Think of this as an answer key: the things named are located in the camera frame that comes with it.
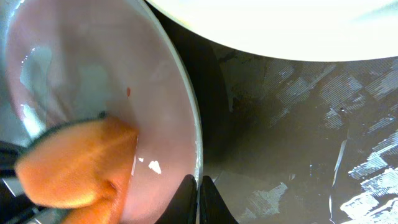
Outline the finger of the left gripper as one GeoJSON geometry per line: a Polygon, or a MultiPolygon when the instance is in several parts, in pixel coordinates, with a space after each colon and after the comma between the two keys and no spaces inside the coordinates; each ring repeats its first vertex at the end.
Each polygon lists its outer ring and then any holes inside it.
{"type": "Polygon", "coordinates": [[[1,179],[1,223],[23,223],[44,209],[26,196],[17,179],[1,179]]]}
{"type": "Polygon", "coordinates": [[[27,148],[10,142],[1,141],[0,169],[1,177],[15,177],[15,165],[27,148]]]}

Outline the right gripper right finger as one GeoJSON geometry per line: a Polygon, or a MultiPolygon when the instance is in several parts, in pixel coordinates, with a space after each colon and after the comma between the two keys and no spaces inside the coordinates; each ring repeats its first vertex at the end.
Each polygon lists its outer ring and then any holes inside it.
{"type": "Polygon", "coordinates": [[[209,176],[203,176],[200,196],[200,224],[238,224],[209,176]]]}

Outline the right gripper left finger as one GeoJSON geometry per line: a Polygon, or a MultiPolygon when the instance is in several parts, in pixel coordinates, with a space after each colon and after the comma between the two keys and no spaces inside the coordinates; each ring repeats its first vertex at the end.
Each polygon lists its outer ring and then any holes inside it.
{"type": "Polygon", "coordinates": [[[195,224],[197,214],[197,182],[186,175],[155,224],[195,224]]]}

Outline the green and orange sponge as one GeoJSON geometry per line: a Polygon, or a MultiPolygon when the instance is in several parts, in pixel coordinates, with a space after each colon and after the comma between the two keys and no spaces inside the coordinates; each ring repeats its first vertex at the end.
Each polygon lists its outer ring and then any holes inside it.
{"type": "Polygon", "coordinates": [[[15,172],[32,202],[69,211],[63,223],[118,223],[137,137],[111,115],[56,126],[18,158],[15,172]]]}

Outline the white plate front stained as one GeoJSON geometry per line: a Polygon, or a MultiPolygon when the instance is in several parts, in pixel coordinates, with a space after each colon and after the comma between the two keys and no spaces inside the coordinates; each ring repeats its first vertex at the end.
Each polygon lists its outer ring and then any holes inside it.
{"type": "Polygon", "coordinates": [[[197,101],[144,1],[1,2],[1,140],[105,112],[139,131],[123,223],[155,223],[186,175],[201,180],[197,101]]]}

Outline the white plate stained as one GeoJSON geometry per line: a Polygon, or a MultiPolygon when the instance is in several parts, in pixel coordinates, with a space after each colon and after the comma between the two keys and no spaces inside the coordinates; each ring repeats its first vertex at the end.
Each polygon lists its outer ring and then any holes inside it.
{"type": "Polygon", "coordinates": [[[155,223],[186,175],[201,180],[197,101],[144,1],[1,2],[1,140],[105,112],[139,131],[123,223],[155,223]]]}
{"type": "Polygon", "coordinates": [[[213,42],[266,57],[339,62],[397,55],[396,0],[151,0],[213,42]]]}

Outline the large brown serving tray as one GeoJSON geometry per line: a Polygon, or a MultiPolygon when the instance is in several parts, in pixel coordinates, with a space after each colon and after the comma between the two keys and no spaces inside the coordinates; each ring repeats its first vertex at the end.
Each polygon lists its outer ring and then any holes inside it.
{"type": "Polygon", "coordinates": [[[203,173],[238,223],[397,222],[395,57],[263,57],[155,15],[195,90],[203,173]]]}

